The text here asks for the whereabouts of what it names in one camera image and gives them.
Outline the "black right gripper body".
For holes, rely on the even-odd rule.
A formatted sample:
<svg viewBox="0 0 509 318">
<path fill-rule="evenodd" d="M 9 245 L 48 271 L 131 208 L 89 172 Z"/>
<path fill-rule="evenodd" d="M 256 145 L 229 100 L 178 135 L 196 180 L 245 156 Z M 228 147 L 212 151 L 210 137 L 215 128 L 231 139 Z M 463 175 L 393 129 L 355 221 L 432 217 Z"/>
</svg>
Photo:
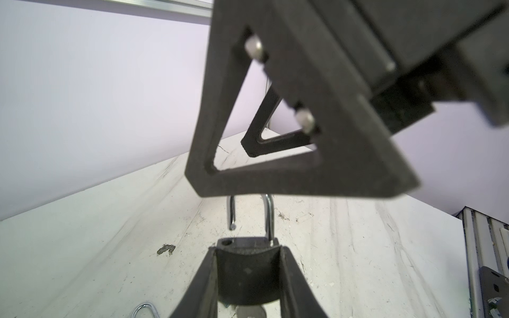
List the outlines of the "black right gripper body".
<svg viewBox="0 0 509 318">
<path fill-rule="evenodd" d="M 311 1 L 371 88 L 390 133 L 436 101 L 478 105 L 508 124 L 507 1 Z"/>
</svg>

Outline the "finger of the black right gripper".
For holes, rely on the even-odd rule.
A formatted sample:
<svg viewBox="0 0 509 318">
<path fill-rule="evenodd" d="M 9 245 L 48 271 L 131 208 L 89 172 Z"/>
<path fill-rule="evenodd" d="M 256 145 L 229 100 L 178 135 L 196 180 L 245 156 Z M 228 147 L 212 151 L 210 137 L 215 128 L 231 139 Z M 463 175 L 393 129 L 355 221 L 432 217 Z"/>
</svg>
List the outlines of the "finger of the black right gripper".
<svg viewBox="0 0 509 318">
<path fill-rule="evenodd" d="M 315 150 L 219 170 L 216 149 L 254 61 L 294 108 L 300 136 Z M 391 142 L 371 95 L 311 1 L 216 1 L 185 175 L 201 197 L 398 196 L 419 181 Z"/>
<path fill-rule="evenodd" d="M 241 140 L 241 145 L 250 157 L 286 151 L 311 144 L 310 136 L 302 131 L 289 132 L 270 139 L 262 138 L 262 132 L 281 101 L 281 96 L 270 86 L 245 136 Z"/>
</svg>

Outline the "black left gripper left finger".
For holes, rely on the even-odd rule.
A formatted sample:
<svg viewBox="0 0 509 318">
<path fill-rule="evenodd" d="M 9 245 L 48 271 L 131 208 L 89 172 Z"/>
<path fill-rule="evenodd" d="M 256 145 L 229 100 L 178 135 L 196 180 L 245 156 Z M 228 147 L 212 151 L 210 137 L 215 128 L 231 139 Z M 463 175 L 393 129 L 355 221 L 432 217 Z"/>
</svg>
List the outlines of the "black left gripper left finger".
<svg viewBox="0 0 509 318">
<path fill-rule="evenodd" d="M 217 317 L 218 276 L 216 248 L 210 247 L 171 318 Z"/>
</svg>

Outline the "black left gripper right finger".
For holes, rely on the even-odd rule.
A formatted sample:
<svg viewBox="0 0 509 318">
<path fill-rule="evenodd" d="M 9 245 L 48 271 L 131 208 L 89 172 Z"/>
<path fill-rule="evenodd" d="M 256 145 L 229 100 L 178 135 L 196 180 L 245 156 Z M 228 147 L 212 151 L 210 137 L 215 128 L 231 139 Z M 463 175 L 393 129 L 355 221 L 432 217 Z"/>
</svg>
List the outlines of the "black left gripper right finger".
<svg viewBox="0 0 509 318">
<path fill-rule="evenodd" d="M 327 317 L 286 246 L 280 248 L 279 281 L 281 317 Z"/>
</svg>

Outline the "black padlock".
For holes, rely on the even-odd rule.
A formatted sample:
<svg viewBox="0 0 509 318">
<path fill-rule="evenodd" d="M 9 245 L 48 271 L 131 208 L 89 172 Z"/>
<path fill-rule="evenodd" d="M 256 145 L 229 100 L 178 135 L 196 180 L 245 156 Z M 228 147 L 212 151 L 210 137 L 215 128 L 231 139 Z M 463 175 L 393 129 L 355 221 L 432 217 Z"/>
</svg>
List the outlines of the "black padlock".
<svg viewBox="0 0 509 318">
<path fill-rule="evenodd" d="M 280 245 L 274 234 L 274 201 L 262 194 L 265 236 L 221 238 L 217 242 L 218 299 L 258 306 L 280 298 Z"/>
</svg>

